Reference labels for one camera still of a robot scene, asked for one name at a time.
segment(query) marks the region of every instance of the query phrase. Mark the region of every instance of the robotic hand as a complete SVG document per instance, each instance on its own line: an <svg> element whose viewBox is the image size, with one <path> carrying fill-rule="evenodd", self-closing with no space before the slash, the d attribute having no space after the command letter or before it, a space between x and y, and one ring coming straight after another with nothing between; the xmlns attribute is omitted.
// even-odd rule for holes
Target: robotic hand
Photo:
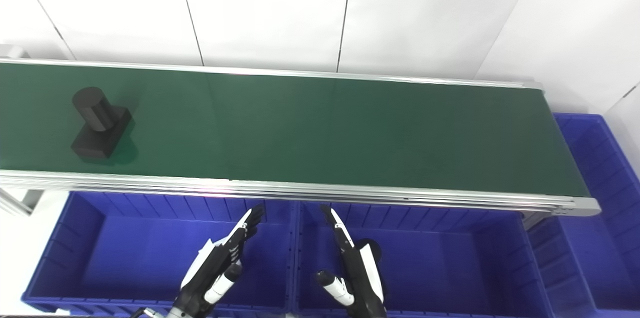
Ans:
<svg viewBox="0 0 640 318"><path fill-rule="evenodd" d="M166 318L206 318L215 304L233 286L240 274L240 257L247 239L258 231L265 207L261 204L249 209L229 235L217 242L206 241L199 250L180 285L178 298ZM138 309L131 318L146 314L162 318L148 308Z"/></svg>
<svg viewBox="0 0 640 318"><path fill-rule="evenodd" d="M333 227L346 279L327 270L320 270L315 278L339 304L347 307L352 318L386 318L382 281L377 262L382 251L372 239L361 239L354 244L342 219L331 207L320 206L327 222Z"/></svg>

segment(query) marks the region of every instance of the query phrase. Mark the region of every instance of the black cylinder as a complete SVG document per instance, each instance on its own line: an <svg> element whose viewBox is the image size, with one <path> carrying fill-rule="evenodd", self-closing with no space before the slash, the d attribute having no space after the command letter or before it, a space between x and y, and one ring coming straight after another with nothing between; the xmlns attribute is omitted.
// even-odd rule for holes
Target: black cylinder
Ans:
<svg viewBox="0 0 640 318"><path fill-rule="evenodd" d="M98 87L78 90L73 95L73 106L86 124L96 132L108 131L118 122L118 115L109 104L105 93Z"/></svg>

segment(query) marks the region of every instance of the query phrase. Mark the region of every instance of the blue plastic bin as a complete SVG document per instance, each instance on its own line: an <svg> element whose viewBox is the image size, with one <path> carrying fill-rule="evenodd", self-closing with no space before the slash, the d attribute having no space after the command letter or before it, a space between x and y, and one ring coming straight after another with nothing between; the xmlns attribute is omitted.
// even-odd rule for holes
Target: blue plastic bin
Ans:
<svg viewBox="0 0 640 318"><path fill-rule="evenodd" d="M600 115L556 114L594 217L548 218L529 236L559 318L640 318L640 183Z"/></svg>
<svg viewBox="0 0 640 318"><path fill-rule="evenodd" d="M262 199L75 192L66 202L22 300L44 312L166 314L207 239L217 241ZM246 245L243 276L218 315L283 316L290 311L295 202L269 199Z"/></svg>
<svg viewBox="0 0 640 318"><path fill-rule="evenodd" d="M551 307L519 213L333 203L354 240L382 247L391 317L550 318ZM338 247L319 204L302 202L294 313L345 317L316 283L340 274Z"/></svg>

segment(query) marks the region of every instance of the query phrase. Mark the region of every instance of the aluminum frame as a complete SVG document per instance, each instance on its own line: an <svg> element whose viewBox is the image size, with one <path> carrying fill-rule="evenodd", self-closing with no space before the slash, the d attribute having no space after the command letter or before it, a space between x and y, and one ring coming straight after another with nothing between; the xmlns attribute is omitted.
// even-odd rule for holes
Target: aluminum frame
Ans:
<svg viewBox="0 0 640 318"><path fill-rule="evenodd" d="M534 80L527 81L498 81L476 79L452 79L452 78L425 78L417 76L391 76L375 74L355 74L338 72L313 72L305 70L278 70L235 67L207 67L201 65L167 65L148 63L112 63L91 62L77 60L58 59L30 59L30 58L0 58L0 63L12 63L18 65L46 65L66 67L102 67L102 68L132 68L138 70L163 70L181 72L201 72L210 74L229 75L272 75L279 77L304 77L304 78L329 78L329 79L353 79L358 81L385 81L419 84L445 84L450 86L475 86L494 88L525 88L531 90L543 90L542 84Z"/></svg>
<svg viewBox="0 0 640 318"><path fill-rule="evenodd" d="M0 181L13 188L496 209L554 216L593 216L601 211L591 197L472 190L7 169L0 169Z"/></svg>

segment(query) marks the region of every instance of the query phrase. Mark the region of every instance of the black rectangular block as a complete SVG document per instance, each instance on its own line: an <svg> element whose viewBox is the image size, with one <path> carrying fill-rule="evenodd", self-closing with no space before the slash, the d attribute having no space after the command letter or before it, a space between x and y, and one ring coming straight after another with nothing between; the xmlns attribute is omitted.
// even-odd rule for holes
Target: black rectangular block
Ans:
<svg viewBox="0 0 640 318"><path fill-rule="evenodd" d="M124 106L113 106L113 110L118 116L118 122L111 129L94 131L88 124L82 127L73 144L71 144L71 149L75 154L80 157L91 158L109 158L112 155L131 121L129 109Z"/></svg>

